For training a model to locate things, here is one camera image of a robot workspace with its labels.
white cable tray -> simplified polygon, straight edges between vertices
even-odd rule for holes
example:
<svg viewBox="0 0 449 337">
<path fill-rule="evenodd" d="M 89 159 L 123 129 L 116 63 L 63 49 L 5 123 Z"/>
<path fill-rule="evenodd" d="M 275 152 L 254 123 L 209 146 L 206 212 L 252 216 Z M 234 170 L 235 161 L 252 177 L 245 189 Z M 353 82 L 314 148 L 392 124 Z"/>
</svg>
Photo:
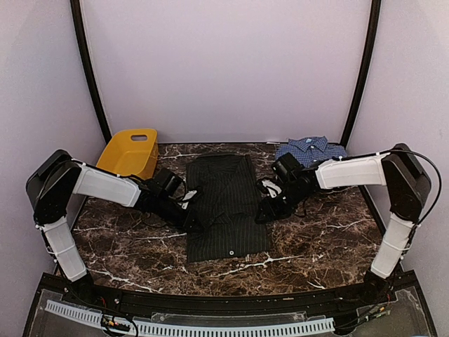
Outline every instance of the white cable tray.
<svg viewBox="0 0 449 337">
<path fill-rule="evenodd" d="M 102 329 L 100 325 L 102 314 L 98 310 L 76 308 L 54 300 L 47 300 L 45 310 L 83 325 Z M 115 320 L 118 323 L 130 326 L 130 323 L 125 319 L 116 318 Z M 138 319 L 134 319 L 134 322 L 138 326 L 139 336 L 142 337 L 297 337 L 312 336 L 335 330 L 333 318 L 271 326 L 242 327 L 181 326 L 144 322 Z M 128 335 L 135 335 L 134 326 L 131 327 Z"/>
</svg>

black metal frame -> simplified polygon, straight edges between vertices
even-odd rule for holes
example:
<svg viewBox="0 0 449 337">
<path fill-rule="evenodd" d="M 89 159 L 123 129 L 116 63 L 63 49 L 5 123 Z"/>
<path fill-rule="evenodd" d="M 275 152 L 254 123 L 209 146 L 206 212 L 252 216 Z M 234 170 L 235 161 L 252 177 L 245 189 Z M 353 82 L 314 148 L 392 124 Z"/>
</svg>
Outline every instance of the black metal frame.
<svg viewBox="0 0 449 337">
<path fill-rule="evenodd" d="M 102 106 L 100 93 L 98 91 L 97 82 L 95 80 L 95 75 L 93 73 L 92 61 L 89 55 L 89 49 L 86 39 L 86 32 L 83 25 L 83 16 L 81 12 L 80 0 L 70 0 L 72 7 L 72 17 L 75 27 L 76 40 L 78 41 L 79 54 L 81 56 L 81 61 L 83 63 L 84 74 L 86 76 L 86 81 L 91 93 L 92 103 L 95 108 L 95 113 L 97 115 L 98 123 L 100 125 L 103 137 L 106 143 L 108 143 L 111 138 L 111 130 L 107 123 L 105 110 Z M 344 126 L 342 138 L 340 144 L 346 147 L 351 137 L 352 129 L 356 122 L 358 108 L 360 107 L 360 102 L 363 95 L 363 90 L 365 88 L 366 78 L 368 77 L 368 70 L 370 69 L 371 55 L 373 54 L 374 42 L 377 31 L 377 24 L 379 22 L 380 16 L 380 2 L 381 0 L 371 1 L 371 12 L 370 19 L 368 22 L 368 31 L 366 33 L 365 47 L 363 49 L 363 56 L 361 60 L 360 70 L 358 72 L 358 78 L 356 82 L 356 88 L 354 90 L 354 96 L 352 98 L 351 107 L 349 109 L 346 124 Z"/>
<path fill-rule="evenodd" d="M 75 27 L 76 40 L 78 41 L 79 55 L 81 56 L 81 62 L 83 63 L 84 75 L 86 76 L 86 82 L 89 87 L 89 92 L 91 93 L 93 107 L 95 109 L 95 114 L 97 115 L 103 138 L 105 139 L 105 142 L 108 143 L 112 138 L 112 134 L 106 120 L 106 114 L 101 103 L 97 81 L 95 80 L 95 75 L 93 73 L 86 32 L 84 31 L 81 4 L 79 3 L 79 0 L 70 0 L 70 6 L 72 8 L 73 24 Z"/>
<path fill-rule="evenodd" d="M 354 301 L 344 301 L 341 298 L 353 298 L 361 290 L 362 284 L 342 286 L 335 289 L 308 291 L 305 293 L 289 293 L 274 296 L 253 297 L 201 297 L 176 296 L 157 293 L 143 293 L 110 288 L 107 286 L 94 286 L 93 290 L 102 296 L 107 307 L 124 314 L 150 318 L 154 313 L 171 313 L 180 315 L 215 315 L 215 316 L 246 316 L 246 315 L 272 315 L 289 312 L 306 312 L 308 317 L 325 315 L 334 317 L 337 325 L 356 317 L 356 309 L 364 305 L 375 304 Z M 434 322 L 429 313 L 427 302 L 422 293 L 420 284 L 414 271 L 398 272 L 394 290 L 398 291 L 414 286 L 421 302 L 427 324 L 432 336 L 436 335 Z M 62 299 L 83 305 L 66 289 L 69 281 L 58 276 L 43 274 L 38 289 L 34 294 L 32 307 L 29 311 L 23 337 L 28 337 L 41 291 L 47 289 L 63 295 Z"/>
<path fill-rule="evenodd" d="M 340 144 L 344 147 L 348 145 L 349 139 L 351 138 L 363 91 L 365 90 L 366 78 L 368 77 L 374 42 L 376 40 L 377 24 L 380 16 L 380 2 L 381 0 L 371 1 L 370 21 L 368 23 L 368 31 L 366 32 L 365 48 L 363 49 L 363 56 L 358 72 L 356 88 L 354 89 L 354 96 L 352 97 L 351 107 L 349 108 L 349 114 L 340 140 Z"/>
</svg>

lavender wall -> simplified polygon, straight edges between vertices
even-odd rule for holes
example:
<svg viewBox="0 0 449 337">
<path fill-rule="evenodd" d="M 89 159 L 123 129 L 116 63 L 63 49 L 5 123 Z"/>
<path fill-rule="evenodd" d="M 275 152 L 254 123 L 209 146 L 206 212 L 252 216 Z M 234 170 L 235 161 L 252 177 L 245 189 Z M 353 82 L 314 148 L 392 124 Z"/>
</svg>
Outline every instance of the lavender wall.
<svg viewBox="0 0 449 337">
<path fill-rule="evenodd" d="M 104 147 L 68 1 L 1 1 L 0 125 L 0 336 L 11 337 L 22 335 L 41 274 L 54 266 L 25 182 L 58 148 L 95 162 Z"/>
<path fill-rule="evenodd" d="M 112 131 L 165 143 L 338 141 L 370 1 L 83 1 Z"/>
<path fill-rule="evenodd" d="M 449 2 L 443 0 L 382 2 L 373 63 L 349 143 L 349 151 L 360 154 L 405 142 L 441 170 L 441 200 L 404 261 L 417 273 L 439 336 L 449 336 L 448 17 Z M 387 219 L 386 191 L 370 192 Z"/>
</svg>

marble table surface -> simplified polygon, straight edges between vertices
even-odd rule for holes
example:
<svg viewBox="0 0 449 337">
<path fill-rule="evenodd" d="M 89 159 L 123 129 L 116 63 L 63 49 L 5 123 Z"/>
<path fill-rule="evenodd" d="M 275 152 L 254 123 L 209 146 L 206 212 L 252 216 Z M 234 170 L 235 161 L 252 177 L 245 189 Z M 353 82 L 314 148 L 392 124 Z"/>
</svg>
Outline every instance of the marble table surface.
<svg viewBox="0 0 449 337">
<path fill-rule="evenodd" d="M 258 178 L 270 169 L 276 145 L 159 145 L 158 167 L 185 178 L 200 154 L 249 154 Z M 328 289 L 362 282 L 382 237 L 357 187 L 316 193 L 307 217 L 268 225 L 271 251 L 187 263 L 186 235 L 156 215 L 89 198 L 74 226 L 81 257 L 95 283 L 120 289 L 198 296 L 254 296 Z"/>
</svg>

blue checkered shirt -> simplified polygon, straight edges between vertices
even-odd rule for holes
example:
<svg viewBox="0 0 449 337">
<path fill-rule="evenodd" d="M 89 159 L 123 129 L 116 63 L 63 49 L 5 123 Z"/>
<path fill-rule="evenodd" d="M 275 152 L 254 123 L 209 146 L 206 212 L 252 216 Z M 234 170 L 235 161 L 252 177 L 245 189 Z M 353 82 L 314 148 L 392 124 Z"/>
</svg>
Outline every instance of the blue checkered shirt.
<svg viewBox="0 0 449 337">
<path fill-rule="evenodd" d="M 276 151 L 276 159 L 285 153 L 291 153 L 305 167 L 317 161 L 324 161 L 334 157 L 347 157 L 344 147 L 328 144 L 326 137 L 307 137 L 299 140 L 290 139 L 287 145 L 282 145 Z"/>
</svg>

